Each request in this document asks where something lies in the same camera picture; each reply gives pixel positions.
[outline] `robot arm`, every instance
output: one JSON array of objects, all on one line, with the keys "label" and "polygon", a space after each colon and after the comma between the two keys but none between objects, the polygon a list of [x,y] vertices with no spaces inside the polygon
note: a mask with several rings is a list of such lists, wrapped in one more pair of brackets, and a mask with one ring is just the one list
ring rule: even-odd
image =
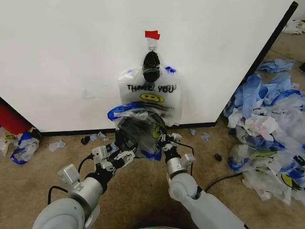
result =
[{"label": "robot arm", "polygon": [[49,204],[36,218],[33,229],[91,228],[100,213],[99,198],[107,190],[107,183],[118,168],[132,162],[135,150],[111,154],[106,146],[93,149],[95,172],[83,182],[79,182],[80,174],[74,165],[61,169],[58,176],[67,187],[69,198]]},{"label": "robot arm", "polygon": [[180,157],[176,151],[176,142],[180,141],[181,136],[178,134],[165,135],[161,139],[171,198],[182,203],[200,229],[247,229],[230,209],[215,196],[205,193],[187,173],[187,167],[195,158],[191,154]]}]

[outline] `yellow smiley face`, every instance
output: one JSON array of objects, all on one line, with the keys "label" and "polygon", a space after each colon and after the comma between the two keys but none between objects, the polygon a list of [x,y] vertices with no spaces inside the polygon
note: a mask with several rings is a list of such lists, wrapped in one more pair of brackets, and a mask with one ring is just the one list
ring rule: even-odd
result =
[{"label": "yellow smiley face", "polygon": [[140,97],[144,100],[151,101],[151,102],[159,102],[159,103],[164,102],[164,99],[161,96],[156,95],[156,94],[141,94]]}]

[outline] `power cord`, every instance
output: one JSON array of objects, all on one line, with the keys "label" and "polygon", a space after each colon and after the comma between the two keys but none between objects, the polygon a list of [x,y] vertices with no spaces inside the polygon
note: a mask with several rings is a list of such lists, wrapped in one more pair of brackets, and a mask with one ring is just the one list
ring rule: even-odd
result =
[{"label": "power cord", "polygon": [[49,189],[49,192],[48,192],[48,205],[51,203],[51,195],[52,195],[52,190],[56,188],[58,190],[61,190],[65,193],[68,193],[68,190],[62,188],[62,187],[59,187],[59,186],[52,186],[50,189]]},{"label": "power cord", "polygon": [[[181,146],[184,146],[184,147],[192,149],[192,154],[194,156],[194,148],[193,147],[185,145],[185,144],[182,144],[180,142],[176,142],[176,141],[173,141],[173,142],[177,143],[178,145],[181,145]],[[191,176],[193,176],[193,163],[191,164]]]},{"label": "power cord", "polygon": [[240,175],[242,175],[242,174],[243,174],[243,173],[236,173],[236,174],[231,175],[231,176],[223,177],[223,178],[221,178],[221,179],[219,179],[219,180],[213,182],[212,184],[210,184],[209,187],[205,190],[205,192],[207,193],[208,190],[209,190],[214,184],[218,183],[219,181],[222,181],[222,180],[225,180],[225,179],[229,179],[229,178],[232,178],[232,177],[238,177],[238,176],[240,176]]},{"label": "power cord", "polygon": [[92,153],[91,153],[90,155],[88,155],[86,158],[84,158],[84,159],[81,161],[81,163],[80,163],[80,165],[78,166],[78,169],[77,169],[78,173],[81,172],[81,167],[82,167],[82,165],[84,164],[84,162],[85,162],[86,160],[89,160],[89,159],[93,160],[93,154],[92,154]]}]

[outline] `white board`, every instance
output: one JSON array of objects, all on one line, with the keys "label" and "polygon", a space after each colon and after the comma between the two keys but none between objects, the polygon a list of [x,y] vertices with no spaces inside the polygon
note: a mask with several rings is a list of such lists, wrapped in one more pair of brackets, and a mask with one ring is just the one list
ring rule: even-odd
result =
[{"label": "white board", "polygon": [[182,124],[216,121],[291,0],[0,0],[1,97],[41,131],[114,128],[145,30],[181,72]]}]

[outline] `plastic debris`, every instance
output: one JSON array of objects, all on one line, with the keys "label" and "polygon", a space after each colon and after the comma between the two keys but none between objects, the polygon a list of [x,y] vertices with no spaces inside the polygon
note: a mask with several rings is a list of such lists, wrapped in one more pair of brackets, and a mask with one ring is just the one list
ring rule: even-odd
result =
[{"label": "plastic debris", "polygon": [[6,156],[10,144],[17,142],[15,136],[9,135],[3,127],[0,127],[0,153]]},{"label": "plastic debris", "polygon": [[18,165],[27,163],[33,156],[39,146],[39,139],[33,137],[36,135],[34,128],[19,135],[19,141],[16,144],[17,149],[14,150],[10,159]]},{"label": "plastic debris", "polygon": [[97,134],[90,135],[90,141],[95,141],[97,139]]},{"label": "plastic debris", "polygon": [[65,142],[59,140],[58,142],[54,142],[54,143],[50,143],[49,144],[49,150],[51,152],[54,152],[55,150],[57,150],[58,148],[63,148],[66,145]]},{"label": "plastic debris", "polygon": [[294,197],[305,204],[305,97],[289,73],[269,83],[250,77],[224,112],[243,143],[232,148],[228,164],[262,200],[275,196],[290,205]]},{"label": "plastic debris", "polygon": [[203,141],[208,141],[210,137],[211,136],[208,133],[203,133],[203,135],[200,136]]},{"label": "plastic debris", "polygon": [[161,147],[158,142],[166,127],[155,110],[142,107],[139,103],[129,103],[109,111],[108,118],[115,122],[120,135],[126,136],[132,144],[138,144],[135,152],[137,157],[161,159]]},{"label": "plastic debris", "polygon": [[275,59],[261,64],[258,70],[266,70],[268,73],[279,73],[282,71],[290,71],[295,64],[295,60]]},{"label": "plastic debris", "polygon": [[106,137],[106,135],[104,135],[101,131],[97,134],[99,137],[101,137],[101,138],[105,138]]},{"label": "plastic debris", "polygon": [[194,129],[186,129],[188,132],[190,132],[191,133],[191,135],[195,135],[196,134],[196,130],[194,130]]},{"label": "plastic debris", "polygon": [[90,141],[90,136],[85,136],[81,139],[81,143],[86,145]]},{"label": "plastic debris", "polygon": [[110,146],[112,148],[111,151],[110,151],[110,154],[113,154],[113,153],[115,153],[116,151],[119,150],[119,148],[116,146],[115,142],[112,142]]},{"label": "plastic debris", "polygon": [[302,34],[305,32],[305,22],[301,20],[289,20],[282,32],[289,34]]}]

